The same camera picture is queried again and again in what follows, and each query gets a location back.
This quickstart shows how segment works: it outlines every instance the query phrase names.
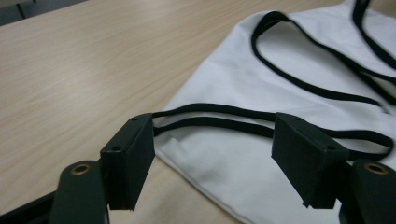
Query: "light wood surface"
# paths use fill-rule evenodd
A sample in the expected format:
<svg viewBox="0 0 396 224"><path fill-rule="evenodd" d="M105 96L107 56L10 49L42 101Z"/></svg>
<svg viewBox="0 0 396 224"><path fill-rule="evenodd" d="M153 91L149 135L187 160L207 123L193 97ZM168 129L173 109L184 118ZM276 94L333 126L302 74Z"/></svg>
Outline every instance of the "light wood surface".
<svg viewBox="0 0 396 224"><path fill-rule="evenodd" d="M130 117L159 111L234 25L318 0L90 0L0 27L0 213L97 160ZM373 8L396 16L393 0ZM135 212L112 223L237 223L155 159Z"/></svg>

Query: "white fabric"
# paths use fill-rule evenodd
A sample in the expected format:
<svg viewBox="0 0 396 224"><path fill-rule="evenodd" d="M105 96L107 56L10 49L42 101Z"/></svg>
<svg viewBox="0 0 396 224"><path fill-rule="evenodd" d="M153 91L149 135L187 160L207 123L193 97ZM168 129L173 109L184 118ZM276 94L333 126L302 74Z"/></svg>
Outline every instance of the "white fabric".
<svg viewBox="0 0 396 224"><path fill-rule="evenodd" d="M376 58L350 19L353 3L291 14L316 40L385 75L396 72ZM295 87L262 64L252 53L250 35L267 12L238 23L202 63L164 110L191 103L215 103L285 112L334 130L372 130L396 137L396 119L381 108L325 99ZM372 10L364 27L378 43L396 55L396 20ZM259 49L284 71L313 85L368 96L387 105L341 65L292 26L280 23L259 39ZM158 126L190 116L213 116L260 123L219 114L188 114L161 120ZM339 223L339 203L333 210L305 208L289 180L271 159L272 141L217 128L182 128L161 134L157 155L207 197L245 223ZM365 149L364 143L345 142ZM391 155L383 161L396 168Z"/></svg>

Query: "tabletop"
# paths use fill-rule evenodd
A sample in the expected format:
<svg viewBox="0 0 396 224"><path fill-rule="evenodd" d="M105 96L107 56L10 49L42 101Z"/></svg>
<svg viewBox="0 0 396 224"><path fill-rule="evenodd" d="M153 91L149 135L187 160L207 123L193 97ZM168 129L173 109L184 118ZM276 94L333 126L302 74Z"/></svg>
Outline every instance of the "tabletop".
<svg viewBox="0 0 396 224"><path fill-rule="evenodd" d="M239 21L341 0L90 0L0 27L0 214L98 160L133 116L161 110ZM396 2L371 8L396 17ZM112 223L238 223L154 159L134 212Z"/></svg>

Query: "screw hole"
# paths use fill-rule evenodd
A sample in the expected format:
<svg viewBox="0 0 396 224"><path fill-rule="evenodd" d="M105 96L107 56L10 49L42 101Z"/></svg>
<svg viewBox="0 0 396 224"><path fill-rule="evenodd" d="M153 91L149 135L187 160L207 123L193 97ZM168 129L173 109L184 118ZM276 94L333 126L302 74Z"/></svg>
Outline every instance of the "screw hole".
<svg viewBox="0 0 396 224"><path fill-rule="evenodd" d="M81 164L81 165L75 166L72 169L71 173L72 173L72 175L83 175L83 174L87 173L90 169L91 169L91 166L89 164Z"/></svg>
<svg viewBox="0 0 396 224"><path fill-rule="evenodd" d="M113 151L121 151L121 147L113 147L113 148L111 148L111 150L113 150Z"/></svg>
<svg viewBox="0 0 396 224"><path fill-rule="evenodd" d="M366 164L364 164L364 167L368 171L378 174L378 175L387 175L388 174L388 170L385 167L374 164L374 163L366 163Z"/></svg>

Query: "floor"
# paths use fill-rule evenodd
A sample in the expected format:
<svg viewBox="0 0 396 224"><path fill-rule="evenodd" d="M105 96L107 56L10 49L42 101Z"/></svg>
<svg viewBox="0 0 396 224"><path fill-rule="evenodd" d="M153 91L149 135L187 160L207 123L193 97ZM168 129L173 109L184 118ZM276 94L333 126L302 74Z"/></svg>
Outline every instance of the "floor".
<svg viewBox="0 0 396 224"><path fill-rule="evenodd" d="M35 0L34 3L32 0L30 2L21 3L21 9L26 18L30 18L85 1L87 0ZM16 5L0 8L0 26L21 20L23 20L23 18Z"/></svg>

